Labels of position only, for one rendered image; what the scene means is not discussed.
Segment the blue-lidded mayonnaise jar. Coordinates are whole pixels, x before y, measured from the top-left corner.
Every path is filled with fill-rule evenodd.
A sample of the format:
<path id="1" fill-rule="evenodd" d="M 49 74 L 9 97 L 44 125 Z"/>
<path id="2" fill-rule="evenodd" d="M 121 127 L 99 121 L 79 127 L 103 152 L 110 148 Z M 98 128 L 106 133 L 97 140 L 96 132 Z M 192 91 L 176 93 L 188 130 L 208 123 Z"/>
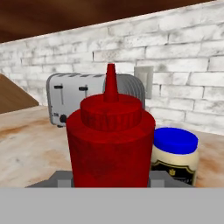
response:
<path id="1" fill-rule="evenodd" d="M 199 139 L 185 129 L 155 129 L 150 169 L 166 171 L 175 180 L 195 186 L 199 164 L 198 143 Z"/>

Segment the silver toaster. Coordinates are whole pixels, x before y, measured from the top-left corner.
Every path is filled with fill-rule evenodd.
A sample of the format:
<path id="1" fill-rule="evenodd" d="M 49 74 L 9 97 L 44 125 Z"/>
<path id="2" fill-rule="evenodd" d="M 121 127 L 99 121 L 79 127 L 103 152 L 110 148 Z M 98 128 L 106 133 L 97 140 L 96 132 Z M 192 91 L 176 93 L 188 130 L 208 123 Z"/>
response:
<path id="1" fill-rule="evenodd" d="M 80 108 L 84 98 L 104 92 L 105 79 L 105 74 L 55 73 L 49 76 L 46 93 L 51 124 L 65 127 L 67 118 Z M 116 79 L 118 92 L 138 98 L 145 108 L 143 83 L 125 73 L 118 73 Z"/>

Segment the brown wooden cabinet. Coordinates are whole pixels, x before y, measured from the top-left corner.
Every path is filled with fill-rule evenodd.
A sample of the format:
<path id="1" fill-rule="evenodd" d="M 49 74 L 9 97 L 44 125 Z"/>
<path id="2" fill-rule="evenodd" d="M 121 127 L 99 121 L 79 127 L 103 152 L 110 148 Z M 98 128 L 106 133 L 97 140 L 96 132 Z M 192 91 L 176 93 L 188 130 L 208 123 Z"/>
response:
<path id="1" fill-rule="evenodd" d="M 213 0 L 0 0 L 0 43 Z"/>

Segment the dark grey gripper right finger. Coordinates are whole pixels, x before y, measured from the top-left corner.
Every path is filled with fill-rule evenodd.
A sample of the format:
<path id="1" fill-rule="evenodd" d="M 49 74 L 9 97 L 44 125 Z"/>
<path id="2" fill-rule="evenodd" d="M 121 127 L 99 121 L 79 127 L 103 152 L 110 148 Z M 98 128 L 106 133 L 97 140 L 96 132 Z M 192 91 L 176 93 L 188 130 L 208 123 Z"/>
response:
<path id="1" fill-rule="evenodd" d="M 184 188 L 186 188 L 186 187 L 190 187 L 190 185 L 188 185 L 184 182 L 175 180 L 168 174 L 167 171 L 150 171 L 148 187 L 151 187 L 151 188 L 184 187 Z"/>

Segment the brown wooden cabinet door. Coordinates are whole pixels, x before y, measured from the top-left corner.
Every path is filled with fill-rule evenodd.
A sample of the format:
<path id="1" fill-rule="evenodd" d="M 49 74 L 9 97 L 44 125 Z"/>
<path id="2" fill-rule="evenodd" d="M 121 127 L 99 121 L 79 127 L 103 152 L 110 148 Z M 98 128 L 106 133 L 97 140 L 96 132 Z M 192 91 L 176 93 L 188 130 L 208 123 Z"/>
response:
<path id="1" fill-rule="evenodd" d="M 0 73 L 0 114 L 36 107 L 39 102 Z"/>

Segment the red ketchup bottle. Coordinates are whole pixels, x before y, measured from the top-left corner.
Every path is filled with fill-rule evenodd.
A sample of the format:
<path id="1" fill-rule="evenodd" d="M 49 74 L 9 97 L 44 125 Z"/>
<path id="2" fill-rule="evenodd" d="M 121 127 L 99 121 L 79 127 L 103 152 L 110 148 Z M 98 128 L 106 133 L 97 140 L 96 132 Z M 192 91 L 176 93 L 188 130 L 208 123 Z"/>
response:
<path id="1" fill-rule="evenodd" d="M 120 94 L 116 67 L 105 91 L 83 99 L 66 119 L 76 187 L 146 187 L 156 123 L 136 97 Z"/>

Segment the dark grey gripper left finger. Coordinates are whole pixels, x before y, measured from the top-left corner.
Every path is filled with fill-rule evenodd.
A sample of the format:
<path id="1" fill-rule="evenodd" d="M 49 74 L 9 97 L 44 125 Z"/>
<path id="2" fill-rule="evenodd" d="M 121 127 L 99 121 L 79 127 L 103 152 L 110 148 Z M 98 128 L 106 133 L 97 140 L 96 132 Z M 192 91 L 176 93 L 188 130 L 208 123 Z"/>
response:
<path id="1" fill-rule="evenodd" d="M 74 178 L 71 171 L 56 171 L 49 179 L 40 181 L 31 187 L 73 187 Z"/>

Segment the grey wall outlet plate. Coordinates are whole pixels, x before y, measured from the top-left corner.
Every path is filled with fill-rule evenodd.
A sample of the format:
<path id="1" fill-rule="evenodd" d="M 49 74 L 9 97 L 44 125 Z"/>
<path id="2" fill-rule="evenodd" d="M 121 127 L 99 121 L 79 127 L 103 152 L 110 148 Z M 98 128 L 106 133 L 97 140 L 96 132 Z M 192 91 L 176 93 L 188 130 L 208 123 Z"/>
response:
<path id="1" fill-rule="evenodd" d="M 143 83 L 145 98 L 152 97 L 153 67 L 152 66 L 135 66 L 134 75 Z"/>

